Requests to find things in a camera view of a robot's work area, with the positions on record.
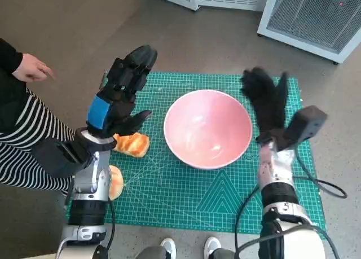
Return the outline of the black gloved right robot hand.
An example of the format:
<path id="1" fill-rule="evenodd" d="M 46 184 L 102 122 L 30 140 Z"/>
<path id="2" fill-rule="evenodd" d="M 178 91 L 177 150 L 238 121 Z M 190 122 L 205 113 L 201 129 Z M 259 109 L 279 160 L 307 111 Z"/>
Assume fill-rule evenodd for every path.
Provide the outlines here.
<path id="1" fill-rule="evenodd" d="M 276 138 L 284 130 L 285 106 L 288 97 L 288 74 L 283 72 L 277 84 L 261 67 L 244 70 L 242 93 L 248 98 L 256 114 L 258 142 Z"/>

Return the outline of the person's hand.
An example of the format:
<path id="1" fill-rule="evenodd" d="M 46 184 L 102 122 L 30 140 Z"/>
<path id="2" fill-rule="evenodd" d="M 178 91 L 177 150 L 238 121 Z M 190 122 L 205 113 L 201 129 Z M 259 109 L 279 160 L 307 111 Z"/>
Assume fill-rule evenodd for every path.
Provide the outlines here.
<path id="1" fill-rule="evenodd" d="M 20 65 L 12 75 L 26 83 L 43 81 L 48 77 L 55 78 L 51 68 L 31 54 L 23 54 Z"/>

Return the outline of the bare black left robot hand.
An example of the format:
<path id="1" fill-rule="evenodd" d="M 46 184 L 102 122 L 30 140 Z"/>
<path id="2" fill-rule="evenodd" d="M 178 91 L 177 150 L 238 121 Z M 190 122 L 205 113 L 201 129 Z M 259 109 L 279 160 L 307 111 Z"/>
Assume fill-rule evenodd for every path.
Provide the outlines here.
<path id="1" fill-rule="evenodd" d="M 87 113 L 87 129 L 92 135 L 99 138 L 132 135 L 142 127 L 152 112 L 131 113 L 136 93 L 144 88 L 156 59 L 157 50 L 150 45 L 136 48 L 123 59 L 115 59 Z"/>

